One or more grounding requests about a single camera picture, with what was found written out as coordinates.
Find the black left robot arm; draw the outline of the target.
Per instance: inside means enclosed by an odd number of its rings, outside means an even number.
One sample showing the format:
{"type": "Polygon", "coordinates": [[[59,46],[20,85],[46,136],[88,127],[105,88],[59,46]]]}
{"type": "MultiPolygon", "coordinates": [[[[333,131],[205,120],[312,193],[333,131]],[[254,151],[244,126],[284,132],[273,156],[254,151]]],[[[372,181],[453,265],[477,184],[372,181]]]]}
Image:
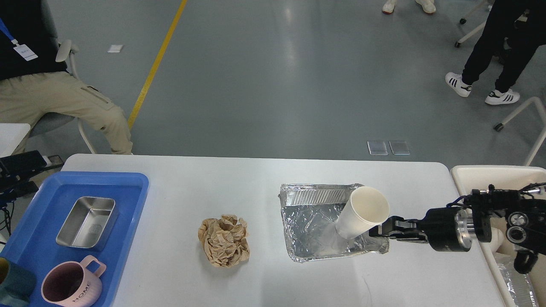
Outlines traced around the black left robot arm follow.
{"type": "Polygon", "coordinates": [[[0,159],[0,203],[3,212],[1,229],[11,235],[12,212],[17,198],[33,194],[38,186],[31,179],[45,171],[61,168],[60,156],[42,156],[38,151],[24,152],[0,159]]]}

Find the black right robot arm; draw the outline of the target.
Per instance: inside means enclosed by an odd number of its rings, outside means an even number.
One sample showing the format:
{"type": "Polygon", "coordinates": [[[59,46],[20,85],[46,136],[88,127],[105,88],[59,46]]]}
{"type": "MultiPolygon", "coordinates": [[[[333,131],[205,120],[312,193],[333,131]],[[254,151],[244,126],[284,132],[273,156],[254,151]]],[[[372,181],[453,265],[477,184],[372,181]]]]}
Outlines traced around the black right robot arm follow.
{"type": "Polygon", "coordinates": [[[440,252],[468,252],[472,239],[492,240],[490,220],[504,218],[505,236],[519,246],[514,261],[518,273],[529,273],[545,254],[546,202],[536,198],[545,191],[545,183],[530,183],[520,190],[501,190],[489,185],[486,190],[472,190],[442,208],[429,209],[425,217],[404,219],[391,216],[372,227],[371,237],[386,237],[412,243],[428,243],[440,252]]]}

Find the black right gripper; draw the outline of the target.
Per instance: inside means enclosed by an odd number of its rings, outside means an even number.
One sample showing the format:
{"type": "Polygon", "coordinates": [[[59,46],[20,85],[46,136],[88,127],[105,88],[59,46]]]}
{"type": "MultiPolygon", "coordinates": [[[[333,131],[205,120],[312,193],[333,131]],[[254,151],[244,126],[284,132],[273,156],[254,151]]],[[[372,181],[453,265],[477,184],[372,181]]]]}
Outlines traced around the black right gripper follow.
{"type": "Polygon", "coordinates": [[[468,230],[468,214],[460,207],[430,209],[422,220],[390,216],[382,226],[369,230],[370,237],[409,242],[429,243],[439,252],[468,252],[472,238],[468,230]]]}

